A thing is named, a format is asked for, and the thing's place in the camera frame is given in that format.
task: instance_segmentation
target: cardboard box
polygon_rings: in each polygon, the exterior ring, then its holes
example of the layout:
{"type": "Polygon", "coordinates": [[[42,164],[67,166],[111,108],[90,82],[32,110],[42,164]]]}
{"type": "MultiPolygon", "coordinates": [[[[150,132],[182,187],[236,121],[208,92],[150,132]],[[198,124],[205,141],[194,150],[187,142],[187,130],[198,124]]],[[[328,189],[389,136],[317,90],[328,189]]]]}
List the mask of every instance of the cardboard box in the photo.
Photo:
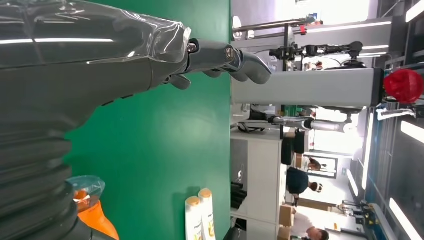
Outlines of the cardboard box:
{"type": "Polygon", "coordinates": [[[291,235],[291,227],[289,226],[280,226],[278,230],[277,240],[290,240],[291,235]]]}
{"type": "Polygon", "coordinates": [[[303,154],[296,154],[296,162],[294,164],[294,166],[296,168],[301,168],[302,167],[302,159],[303,159],[304,155],[303,154]]]}
{"type": "Polygon", "coordinates": [[[279,224],[284,227],[292,227],[294,220],[293,207],[290,205],[281,205],[279,207],[279,224]]]}
{"type": "Polygon", "coordinates": [[[284,134],[284,138],[286,138],[286,139],[294,139],[295,137],[296,137],[296,133],[294,133],[294,132],[286,132],[284,134]]]}

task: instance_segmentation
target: white shelf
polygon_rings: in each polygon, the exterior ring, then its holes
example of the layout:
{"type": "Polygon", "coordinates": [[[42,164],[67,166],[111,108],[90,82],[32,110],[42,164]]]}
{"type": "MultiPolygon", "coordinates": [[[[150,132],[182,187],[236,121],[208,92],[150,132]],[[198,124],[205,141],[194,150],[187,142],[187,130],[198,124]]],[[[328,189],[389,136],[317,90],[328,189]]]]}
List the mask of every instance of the white shelf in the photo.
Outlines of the white shelf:
{"type": "Polygon", "coordinates": [[[247,163],[247,197],[239,209],[231,209],[231,216],[247,220],[248,224],[254,225],[252,228],[267,229],[252,233],[255,239],[259,239],[255,234],[263,234],[263,240],[270,239],[270,235],[276,239],[280,227],[280,205],[285,203],[288,168],[281,164],[280,132],[232,131],[231,140],[247,141],[247,154],[243,154],[247,156],[244,161],[247,163]]]}

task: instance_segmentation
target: shampoo bottle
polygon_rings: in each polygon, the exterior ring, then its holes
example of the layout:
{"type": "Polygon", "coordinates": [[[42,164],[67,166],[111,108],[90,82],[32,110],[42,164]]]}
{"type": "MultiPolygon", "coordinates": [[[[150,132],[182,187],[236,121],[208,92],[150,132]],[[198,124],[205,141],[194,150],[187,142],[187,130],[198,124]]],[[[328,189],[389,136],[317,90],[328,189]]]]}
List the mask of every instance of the shampoo bottle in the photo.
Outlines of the shampoo bottle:
{"type": "Polygon", "coordinates": [[[202,240],[202,209],[197,196],[185,200],[185,240],[202,240]]]}
{"type": "Polygon", "coordinates": [[[214,205],[211,190],[204,188],[198,194],[201,202],[201,221],[203,240],[216,240],[214,225],[214,205]]]}

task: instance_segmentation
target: person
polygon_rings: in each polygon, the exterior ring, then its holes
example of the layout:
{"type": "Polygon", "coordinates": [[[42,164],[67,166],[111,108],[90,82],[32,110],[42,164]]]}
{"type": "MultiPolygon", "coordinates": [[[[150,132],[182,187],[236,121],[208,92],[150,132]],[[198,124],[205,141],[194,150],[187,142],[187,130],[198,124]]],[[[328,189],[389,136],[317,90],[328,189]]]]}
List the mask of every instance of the person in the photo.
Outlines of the person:
{"type": "Polygon", "coordinates": [[[327,167],[327,164],[320,164],[317,160],[313,159],[310,156],[302,158],[301,170],[308,172],[308,170],[312,171],[320,171],[321,168],[327,167]]]}
{"type": "Polygon", "coordinates": [[[310,240],[329,240],[329,233],[325,230],[314,227],[309,217],[295,212],[294,225],[291,227],[290,233],[296,237],[308,237],[310,240]]]}
{"type": "Polygon", "coordinates": [[[321,184],[317,182],[309,182],[309,176],[306,172],[289,167],[287,170],[287,190],[295,199],[299,199],[299,194],[303,193],[307,188],[314,192],[320,193],[323,189],[321,184]]]}

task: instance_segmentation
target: bottle cap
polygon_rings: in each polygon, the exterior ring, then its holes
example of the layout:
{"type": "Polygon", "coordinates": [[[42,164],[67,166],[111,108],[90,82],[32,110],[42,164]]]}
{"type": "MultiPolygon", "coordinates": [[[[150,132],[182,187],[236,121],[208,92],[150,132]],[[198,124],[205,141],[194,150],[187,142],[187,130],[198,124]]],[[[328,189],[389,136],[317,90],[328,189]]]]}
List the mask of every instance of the bottle cap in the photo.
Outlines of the bottle cap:
{"type": "Polygon", "coordinates": [[[191,196],[185,202],[190,206],[197,206],[200,204],[200,199],[197,196],[191,196]]]}
{"type": "Polygon", "coordinates": [[[212,196],[212,192],[208,188],[204,188],[199,192],[199,197],[207,199],[207,198],[210,198],[211,196],[212,196]]]}

